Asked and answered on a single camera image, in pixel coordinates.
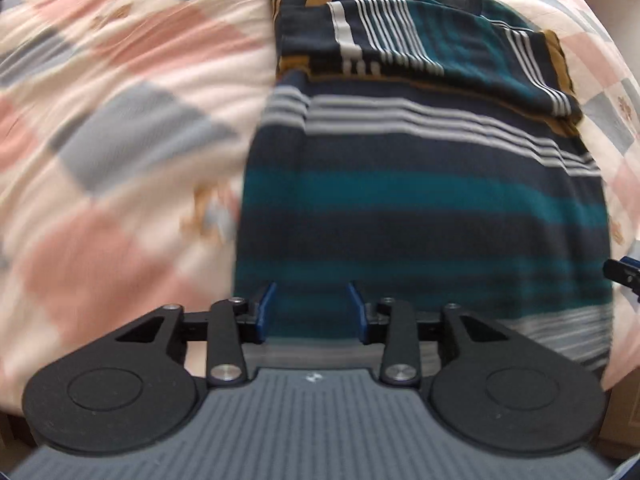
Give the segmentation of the navy teal striped sweater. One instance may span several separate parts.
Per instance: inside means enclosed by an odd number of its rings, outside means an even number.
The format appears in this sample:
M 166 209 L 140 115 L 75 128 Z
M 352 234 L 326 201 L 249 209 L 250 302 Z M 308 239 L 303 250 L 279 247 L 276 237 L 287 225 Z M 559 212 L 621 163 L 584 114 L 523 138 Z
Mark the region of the navy teal striped sweater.
M 347 287 L 461 304 L 590 370 L 610 354 L 600 169 L 558 38 L 496 0 L 268 0 L 235 295 L 281 338 L 354 336 Z

